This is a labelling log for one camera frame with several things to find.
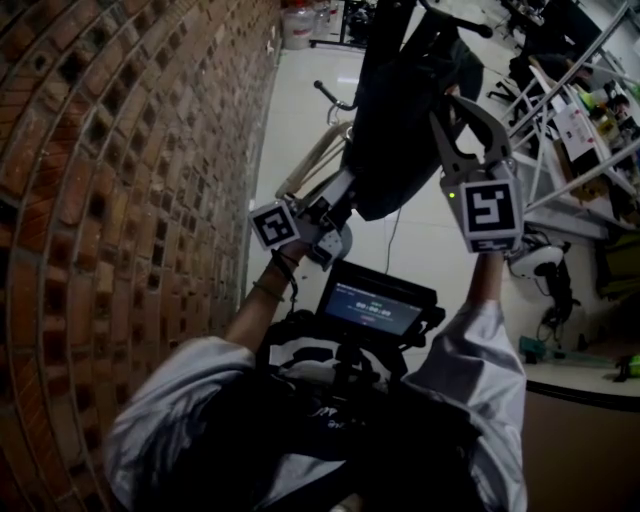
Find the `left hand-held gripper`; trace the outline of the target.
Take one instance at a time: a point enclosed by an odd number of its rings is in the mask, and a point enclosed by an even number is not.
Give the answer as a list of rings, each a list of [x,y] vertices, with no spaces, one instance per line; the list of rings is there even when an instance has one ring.
[[[287,192],[281,199],[252,210],[249,220],[263,249],[301,241],[309,246],[311,260],[323,270],[344,259],[353,244],[347,225],[353,180],[354,175],[344,168],[303,197]]]

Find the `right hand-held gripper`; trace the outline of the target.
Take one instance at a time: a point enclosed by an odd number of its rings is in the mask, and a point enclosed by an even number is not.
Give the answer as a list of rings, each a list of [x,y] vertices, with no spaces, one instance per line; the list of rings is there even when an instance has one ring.
[[[448,96],[451,114],[429,113],[444,175],[441,190],[471,253],[509,253],[524,233],[523,186],[505,126],[474,101]],[[463,152],[458,138],[469,128],[484,148],[483,161]]]

